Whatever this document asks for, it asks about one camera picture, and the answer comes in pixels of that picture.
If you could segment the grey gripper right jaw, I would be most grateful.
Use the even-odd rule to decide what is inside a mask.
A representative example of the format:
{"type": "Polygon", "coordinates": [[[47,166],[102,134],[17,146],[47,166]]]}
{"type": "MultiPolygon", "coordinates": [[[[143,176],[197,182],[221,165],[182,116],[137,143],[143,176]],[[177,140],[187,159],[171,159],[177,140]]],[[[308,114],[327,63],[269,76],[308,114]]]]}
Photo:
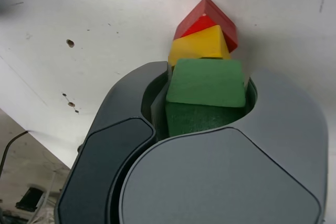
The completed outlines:
{"type": "Polygon", "coordinates": [[[288,78],[258,70],[252,110],[213,130],[171,137],[132,165],[121,223],[322,223],[328,127],[288,78]]]}

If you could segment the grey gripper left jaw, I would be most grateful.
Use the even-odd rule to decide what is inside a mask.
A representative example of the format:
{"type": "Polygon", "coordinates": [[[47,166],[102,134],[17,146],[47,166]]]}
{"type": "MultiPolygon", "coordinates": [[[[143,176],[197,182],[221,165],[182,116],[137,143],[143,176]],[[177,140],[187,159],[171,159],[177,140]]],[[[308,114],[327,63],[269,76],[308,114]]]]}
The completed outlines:
{"type": "Polygon", "coordinates": [[[151,105],[168,79],[167,62],[150,62],[110,89],[61,191],[56,223],[119,223],[123,181],[156,141],[151,105]]]}

